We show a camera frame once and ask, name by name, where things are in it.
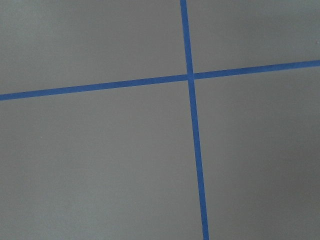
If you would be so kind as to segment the blue tape line lengthwise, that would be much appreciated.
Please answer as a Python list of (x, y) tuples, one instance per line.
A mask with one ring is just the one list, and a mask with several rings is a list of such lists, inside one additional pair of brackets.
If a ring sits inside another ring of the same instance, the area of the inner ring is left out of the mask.
[(200, 132), (199, 132), (199, 122), (198, 122), (195, 78), (194, 78), (194, 70), (193, 70), (188, 8), (187, 8), (187, 2), (185, 0), (180, 1), (180, 11), (181, 11), (181, 20), (182, 20), (182, 29), (183, 29), (183, 44), (184, 44), (185, 62), (186, 62), (186, 73), (187, 73), (190, 115), (191, 115), (191, 125), (192, 125), (192, 134), (193, 134), (193, 145), (194, 145), (198, 197), (199, 197), (199, 206), (200, 206), (202, 237), (204, 240), (209, 240), (210, 235), (209, 235), (206, 192), (205, 192), (205, 182), (204, 182), (201, 142), (200, 142)]

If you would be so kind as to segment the blue tape line crosswise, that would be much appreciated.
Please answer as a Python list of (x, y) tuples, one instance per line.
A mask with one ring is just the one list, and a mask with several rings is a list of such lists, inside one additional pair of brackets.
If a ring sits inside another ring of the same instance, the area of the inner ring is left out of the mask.
[[(311, 60), (311, 61), (301, 61), (301, 62), (291, 62), (291, 63), (263, 65), (263, 66), (252, 66), (252, 67), (243, 67), (243, 68), (197, 72), (193, 74), (193, 77), (195, 80), (202, 80), (202, 79), (227, 77), (227, 76), (312, 68), (312, 67), (319, 67), (319, 66), (320, 66), (319, 60)], [(70, 87), (59, 87), (59, 88), (50, 88), (50, 89), (42, 89), (42, 90), (5, 93), (0, 95), (0, 100), (8, 101), (8, 100), (26, 99), (26, 98), (34, 98), (34, 97), (44, 97), (44, 96), (100, 91), (100, 90), (126, 88), (126, 87), (145, 86), (145, 85), (153, 85), (153, 84), (183, 82), (187, 80), (188, 80), (188, 76), (186, 74), (142, 78), (142, 79), (97, 83), (97, 84), (89, 84), (89, 85), (78, 85), (78, 86), (70, 86)]]

